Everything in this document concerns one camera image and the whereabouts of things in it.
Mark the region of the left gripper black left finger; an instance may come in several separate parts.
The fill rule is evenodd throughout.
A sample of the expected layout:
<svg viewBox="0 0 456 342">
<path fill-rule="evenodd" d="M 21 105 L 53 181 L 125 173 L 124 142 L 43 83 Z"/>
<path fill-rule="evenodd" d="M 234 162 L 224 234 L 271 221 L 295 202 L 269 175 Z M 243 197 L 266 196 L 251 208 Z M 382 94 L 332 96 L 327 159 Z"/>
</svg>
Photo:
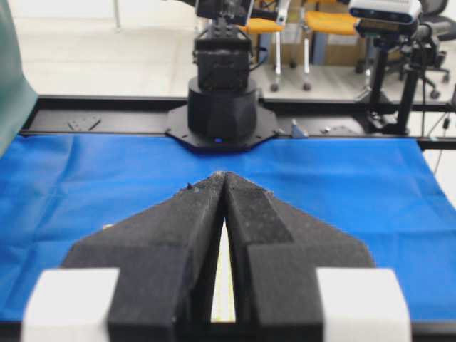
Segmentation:
<svg viewBox="0 0 456 342">
<path fill-rule="evenodd" d="M 41 273 L 22 341 L 175 341 L 209 323 L 225 174 L 76 242 Z"/>
</svg>

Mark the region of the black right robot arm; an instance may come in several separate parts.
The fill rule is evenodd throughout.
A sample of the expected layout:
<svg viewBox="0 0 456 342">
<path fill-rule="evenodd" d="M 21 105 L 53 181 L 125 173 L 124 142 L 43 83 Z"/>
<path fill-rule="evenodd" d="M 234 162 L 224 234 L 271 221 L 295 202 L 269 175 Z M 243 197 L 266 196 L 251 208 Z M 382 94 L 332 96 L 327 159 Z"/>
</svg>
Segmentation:
<svg viewBox="0 0 456 342">
<path fill-rule="evenodd" d="M 197 76 L 186 105 L 167 115 L 166 134 L 198 150 L 243 151 L 279 134 L 276 114 L 262 107 L 250 77 L 250 30 L 278 33 L 275 11 L 253 1 L 188 1 L 211 23 L 194 40 Z"/>
</svg>

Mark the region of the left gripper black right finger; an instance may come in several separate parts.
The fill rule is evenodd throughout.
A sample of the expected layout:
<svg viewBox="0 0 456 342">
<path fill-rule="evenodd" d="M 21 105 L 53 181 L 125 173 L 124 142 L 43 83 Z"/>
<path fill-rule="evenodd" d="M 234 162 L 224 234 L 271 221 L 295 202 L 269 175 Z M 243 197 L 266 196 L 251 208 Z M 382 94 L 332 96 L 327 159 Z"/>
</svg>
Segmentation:
<svg viewBox="0 0 456 342">
<path fill-rule="evenodd" d="M 398 279 L 366 245 L 236 175 L 225 178 L 238 317 L 257 341 L 410 341 Z"/>
</svg>

